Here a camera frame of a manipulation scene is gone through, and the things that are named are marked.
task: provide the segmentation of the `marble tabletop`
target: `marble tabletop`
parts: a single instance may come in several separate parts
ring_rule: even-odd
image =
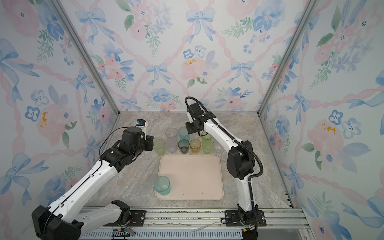
[[[268,138],[256,113],[214,113],[221,124],[232,134],[243,141],[249,140],[253,151],[261,159],[264,173],[252,179],[253,195],[260,208],[289,208],[285,189],[274,160]],[[136,124],[137,119],[147,121],[147,135],[154,139],[166,140],[165,131],[174,127],[176,129],[188,121],[185,113],[160,112],[122,112],[116,126],[129,127]],[[124,129],[117,130],[112,136],[110,145],[121,139]],[[221,161],[224,197],[221,200],[160,200],[155,197],[153,183],[157,178],[160,156],[155,151],[144,151],[132,164],[126,166],[120,173],[106,182],[88,201],[87,206],[105,206],[111,201],[119,199],[129,206],[135,207],[224,207],[236,208],[238,193],[234,178],[227,170],[228,153],[222,151],[218,154]],[[256,164],[254,173],[259,171]]]

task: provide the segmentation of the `floral wallpaper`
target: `floral wallpaper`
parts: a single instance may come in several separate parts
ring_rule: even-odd
[[[261,116],[317,240],[384,239],[383,10],[320,0]]]
[[[0,238],[35,236],[31,213],[88,172],[115,114],[43,0],[1,0]]]
[[[257,111],[306,2],[62,4],[121,111],[185,111],[186,96],[211,110]],[[287,81],[296,74],[287,71]]]

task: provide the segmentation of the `wall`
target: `wall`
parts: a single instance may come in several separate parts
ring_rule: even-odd
[[[384,239],[383,10],[320,0],[262,115],[317,240]]]
[[[93,165],[115,115],[45,1],[0,6],[0,238],[35,237],[31,213]]]
[[[122,111],[185,111],[186,96],[211,110],[257,111],[306,2],[62,4]]]

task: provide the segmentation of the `white arm segment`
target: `white arm segment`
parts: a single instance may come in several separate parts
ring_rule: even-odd
[[[105,224],[116,222],[119,219],[121,210],[116,204],[108,204],[105,207],[78,214],[75,220],[83,222],[81,227],[81,236]]]
[[[214,118],[214,120],[219,124],[219,120],[217,118]],[[204,123],[204,130],[211,134],[220,144],[224,147],[224,149],[228,152],[231,150],[232,147],[237,147],[238,144],[235,143],[229,136],[227,136],[216,124],[212,122],[211,119],[208,119],[206,123]],[[251,205],[251,197],[249,195],[249,188],[248,188],[248,177],[251,174],[248,174],[244,177],[243,180],[240,180],[239,178],[235,178],[236,186],[237,186],[237,192],[239,195],[239,206],[244,211],[250,211],[252,210]]]
[[[81,208],[88,202],[88,200],[100,189],[104,183],[106,183],[116,174],[116,168],[110,167],[108,162],[104,160],[96,161],[92,169],[80,181],[78,181],[58,200],[50,204],[51,208],[49,211],[54,212],[56,216],[59,214],[63,215],[61,219],[71,223],[75,219],[76,215],[80,212]]]

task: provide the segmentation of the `beige tray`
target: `beige tray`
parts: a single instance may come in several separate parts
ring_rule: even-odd
[[[158,176],[170,181],[170,193],[158,199],[220,200],[224,196],[220,158],[207,155],[165,155]]]

